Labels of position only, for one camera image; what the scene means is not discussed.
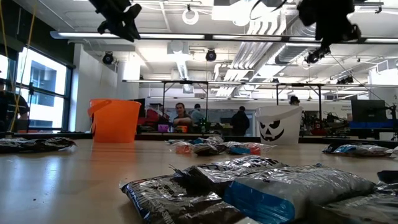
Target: candy wrapper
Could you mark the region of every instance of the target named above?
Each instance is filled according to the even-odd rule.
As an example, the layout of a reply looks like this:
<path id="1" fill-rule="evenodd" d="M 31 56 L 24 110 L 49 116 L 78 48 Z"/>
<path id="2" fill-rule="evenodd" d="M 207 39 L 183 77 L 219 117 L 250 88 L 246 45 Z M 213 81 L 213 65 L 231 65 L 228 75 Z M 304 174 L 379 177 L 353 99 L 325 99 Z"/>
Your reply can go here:
<path id="1" fill-rule="evenodd" d="M 373 187 L 364 178 L 322 165 L 283 167 L 236 178 L 224 200 L 258 222 L 286 223 L 305 218 L 309 204 L 365 195 Z"/>
<path id="2" fill-rule="evenodd" d="M 379 182 L 374 187 L 374 191 L 382 194 L 398 196 L 398 171 L 384 170 L 377 173 Z"/>
<path id="3" fill-rule="evenodd" d="M 196 144 L 193 146 L 192 151 L 196 153 L 198 156 L 214 156 L 223 152 L 218 150 L 212 144 L 208 143 Z"/>
<path id="4" fill-rule="evenodd" d="M 338 144 L 331 144 L 323 152 L 344 156 L 389 157 L 397 154 L 398 150 L 371 144 L 345 144 L 340 146 Z"/>
<path id="5" fill-rule="evenodd" d="M 224 142 L 216 146 L 219 151 L 226 151 L 229 154 L 234 155 L 260 155 L 262 152 L 268 152 L 271 148 L 275 146 L 270 146 L 266 144 L 253 143 L 253 142 Z"/>
<path id="6" fill-rule="evenodd" d="M 184 141 L 179 141 L 175 142 L 171 145 L 172 151 L 175 151 L 177 154 L 190 154 L 193 149 L 193 144 L 184 142 Z"/>
<path id="7" fill-rule="evenodd" d="M 371 194 L 312 206 L 308 214 L 309 223 L 398 223 L 398 197 Z"/>
<path id="8" fill-rule="evenodd" d="M 213 192 L 193 190 L 178 174 L 137 180 L 121 188 L 145 223 L 255 224 Z"/>
<path id="9" fill-rule="evenodd" d="M 75 142 L 71 139 L 61 137 L 33 140 L 26 140 L 24 138 L 7 138 L 0 139 L 0 154 L 58 151 L 75 145 Z"/>
<path id="10" fill-rule="evenodd" d="M 175 171 L 184 176 L 196 188 L 208 189 L 222 197 L 225 188 L 235 178 L 284 166 L 286 165 L 273 159 L 245 156 L 230 161 L 191 166 L 185 170 L 175 169 Z"/>

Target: wooden table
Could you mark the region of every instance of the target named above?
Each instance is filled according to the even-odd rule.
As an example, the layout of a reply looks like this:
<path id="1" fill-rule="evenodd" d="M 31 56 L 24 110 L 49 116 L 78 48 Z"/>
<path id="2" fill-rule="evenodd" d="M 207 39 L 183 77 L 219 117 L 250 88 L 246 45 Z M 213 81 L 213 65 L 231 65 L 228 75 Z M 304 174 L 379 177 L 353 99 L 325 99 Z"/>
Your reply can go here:
<path id="1" fill-rule="evenodd" d="M 197 157 L 169 150 L 162 141 L 93 144 L 42 154 L 0 154 L 0 223 L 140 223 L 119 182 L 172 174 L 231 156 Z M 336 167 L 377 181 L 376 172 L 398 169 L 386 158 L 351 158 L 321 153 L 324 145 L 276 147 L 266 155 L 289 165 Z"/>

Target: window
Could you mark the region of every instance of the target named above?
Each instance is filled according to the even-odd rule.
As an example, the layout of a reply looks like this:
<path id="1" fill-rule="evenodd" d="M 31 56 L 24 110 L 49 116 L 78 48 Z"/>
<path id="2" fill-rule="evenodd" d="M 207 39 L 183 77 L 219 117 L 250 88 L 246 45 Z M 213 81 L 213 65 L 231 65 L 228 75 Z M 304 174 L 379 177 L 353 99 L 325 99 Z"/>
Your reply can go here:
<path id="1" fill-rule="evenodd" d="M 19 54 L 17 82 L 48 90 L 58 94 L 65 94 L 67 68 L 33 50 L 27 50 Z"/>
<path id="2" fill-rule="evenodd" d="M 30 107 L 31 128 L 62 127 L 63 98 L 38 92 L 30 98 L 28 89 L 22 89 L 21 96 Z"/>
<path id="3" fill-rule="evenodd" d="M 0 55 L 0 78 L 7 78 L 7 74 L 8 74 L 8 58 Z"/>
<path id="4" fill-rule="evenodd" d="M 17 86 L 20 86 L 22 78 L 21 96 L 30 107 L 29 127 L 67 129 L 70 102 L 67 82 L 70 82 L 71 70 L 34 50 L 24 48 L 19 54 L 16 74 Z M 29 95 L 30 83 L 34 89 L 33 95 Z"/>

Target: robotic arm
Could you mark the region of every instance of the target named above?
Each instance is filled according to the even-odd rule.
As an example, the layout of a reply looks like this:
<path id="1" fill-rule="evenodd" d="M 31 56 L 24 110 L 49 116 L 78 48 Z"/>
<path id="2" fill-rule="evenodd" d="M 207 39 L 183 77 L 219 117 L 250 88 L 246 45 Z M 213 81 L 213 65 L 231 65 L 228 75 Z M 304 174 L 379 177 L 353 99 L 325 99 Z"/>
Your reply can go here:
<path id="1" fill-rule="evenodd" d="M 131 6 L 130 0 L 90 0 L 90 3 L 96 8 L 95 12 L 106 19 L 98 27 L 100 34 L 109 30 L 111 34 L 131 42 L 141 38 L 134 22 L 142 9 L 139 4 Z"/>

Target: orange bucket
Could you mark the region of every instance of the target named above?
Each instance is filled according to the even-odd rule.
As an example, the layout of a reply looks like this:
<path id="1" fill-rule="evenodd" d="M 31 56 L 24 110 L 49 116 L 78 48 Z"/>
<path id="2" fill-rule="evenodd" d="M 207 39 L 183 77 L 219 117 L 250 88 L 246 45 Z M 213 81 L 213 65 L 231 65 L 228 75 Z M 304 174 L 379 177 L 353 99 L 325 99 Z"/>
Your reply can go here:
<path id="1" fill-rule="evenodd" d="M 129 100 L 90 100 L 94 142 L 130 143 L 136 138 L 141 104 Z"/>

